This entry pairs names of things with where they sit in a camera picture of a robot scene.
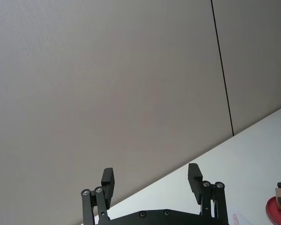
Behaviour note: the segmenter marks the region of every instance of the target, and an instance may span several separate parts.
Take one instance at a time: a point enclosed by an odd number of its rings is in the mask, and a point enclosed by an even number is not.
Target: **panel seam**
[[[210,0],[210,2],[211,2],[212,14],[213,14],[213,18],[214,18],[214,28],[215,28],[215,33],[216,33],[217,46],[218,46],[218,49],[219,49],[220,60],[221,60],[221,67],[222,67],[222,73],[223,73],[223,79],[224,79],[224,85],[225,85],[225,91],[226,91],[226,99],[227,99],[227,105],[228,105],[228,111],[229,111],[229,117],[230,117],[231,130],[232,130],[232,135],[234,136],[234,129],[233,129],[233,124],[232,124],[231,110],[230,110],[229,97],[228,97],[228,91],[227,91],[227,85],[226,85],[226,78],[225,78],[223,61],[222,61],[220,41],[219,41],[219,36],[218,36],[218,33],[217,33],[217,27],[216,27],[216,22],[215,22],[213,0]]]

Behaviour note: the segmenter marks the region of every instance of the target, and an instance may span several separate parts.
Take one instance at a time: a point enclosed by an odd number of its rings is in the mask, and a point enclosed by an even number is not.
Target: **metal pin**
[[[222,188],[224,185],[223,185],[222,183],[217,183],[216,186],[217,186],[218,188]]]
[[[204,185],[205,187],[209,187],[210,183],[207,182],[207,181],[205,181],[205,182],[203,183],[203,185]]]
[[[88,194],[89,194],[89,191],[86,190],[86,191],[84,191],[82,194],[83,194],[83,195],[88,195]]]
[[[96,189],[96,192],[97,193],[100,193],[102,191],[102,188],[101,187],[98,187],[97,189]]]

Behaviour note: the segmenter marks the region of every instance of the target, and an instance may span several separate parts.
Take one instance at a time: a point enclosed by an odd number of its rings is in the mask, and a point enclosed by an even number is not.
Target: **bolt head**
[[[102,191],[102,188],[101,187],[98,187],[97,189],[96,189],[96,192],[97,193],[100,193]]]
[[[83,194],[83,195],[88,195],[88,194],[89,194],[89,191],[88,191],[88,190],[85,190],[82,194]]]
[[[140,217],[141,217],[141,218],[146,217],[146,215],[147,215],[147,214],[146,214],[146,212],[145,212],[145,211],[141,211],[141,212],[140,212]]]
[[[222,188],[224,185],[223,185],[222,183],[217,183],[216,186],[217,186],[218,188]]]
[[[206,181],[206,182],[203,183],[203,185],[204,185],[205,187],[209,187],[210,183]]]
[[[164,214],[166,217],[168,217],[168,216],[170,215],[170,211],[165,210],[165,211],[163,212],[163,214]]]

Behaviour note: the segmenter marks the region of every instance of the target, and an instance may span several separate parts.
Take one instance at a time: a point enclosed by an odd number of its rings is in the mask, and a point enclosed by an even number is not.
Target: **white table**
[[[281,181],[281,109],[192,163],[199,165],[204,180],[225,184],[228,209],[236,209],[253,225],[270,225],[265,206],[275,195],[277,182]],[[191,192],[187,167],[182,166],[111,207],[109,217],[154,209],[198,214],[200,206]],[[115,171],[115,178],[120,175]]]

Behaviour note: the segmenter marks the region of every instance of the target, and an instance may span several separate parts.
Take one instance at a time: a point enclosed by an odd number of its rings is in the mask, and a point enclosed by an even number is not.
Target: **red object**
[[[272,197],[266,204],[266,214],[275,225],[281,225],[281,210],[277,207],[276,197]]]

